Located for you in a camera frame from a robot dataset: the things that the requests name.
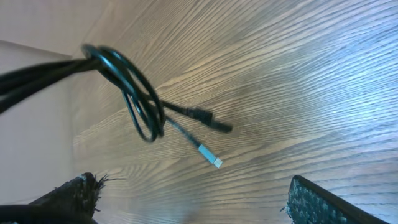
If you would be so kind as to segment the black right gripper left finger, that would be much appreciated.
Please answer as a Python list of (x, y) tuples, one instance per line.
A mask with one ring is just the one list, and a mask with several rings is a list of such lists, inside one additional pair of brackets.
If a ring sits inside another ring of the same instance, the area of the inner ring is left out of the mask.
[(1, 205), (1, 223), (96, 223), (102, 188), (102, 179), (83, 173), (28, 204)]

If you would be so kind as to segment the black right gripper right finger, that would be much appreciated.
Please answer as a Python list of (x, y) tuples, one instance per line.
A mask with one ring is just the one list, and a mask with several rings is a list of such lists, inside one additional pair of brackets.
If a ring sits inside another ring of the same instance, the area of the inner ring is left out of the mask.
[(294, 224), (386, 224), (314, 182), (292, 177), (285, 212)]

